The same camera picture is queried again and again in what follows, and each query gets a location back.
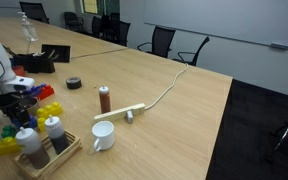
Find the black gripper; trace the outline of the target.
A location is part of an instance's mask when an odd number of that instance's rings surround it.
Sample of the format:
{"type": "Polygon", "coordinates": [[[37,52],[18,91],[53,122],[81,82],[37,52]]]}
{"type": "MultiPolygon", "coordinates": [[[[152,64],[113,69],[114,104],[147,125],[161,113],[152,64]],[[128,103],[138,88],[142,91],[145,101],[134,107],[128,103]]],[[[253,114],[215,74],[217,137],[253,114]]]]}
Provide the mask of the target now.
{"type": "Polygon", "coordinates": [[[18,93],[7,93],[0,95],[0,109],[11,122],[18,127],[29,127],[30,114],[20,102],[23,98],[18,93]]]}

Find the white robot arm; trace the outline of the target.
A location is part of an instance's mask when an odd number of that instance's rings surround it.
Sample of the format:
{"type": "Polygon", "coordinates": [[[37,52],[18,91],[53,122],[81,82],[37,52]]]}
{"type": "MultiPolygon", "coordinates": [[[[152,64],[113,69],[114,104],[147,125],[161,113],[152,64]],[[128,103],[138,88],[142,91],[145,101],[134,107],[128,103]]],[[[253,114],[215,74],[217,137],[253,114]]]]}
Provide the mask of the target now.
{"type": "Polygon", "coordinates": [[[17,101],[13,95],[20,91],[30,90],[34,83],[32,78],[17,76],[14,73],[7,52],[0,43],[0,108],[11,122],[18,119],[17,101]]]}

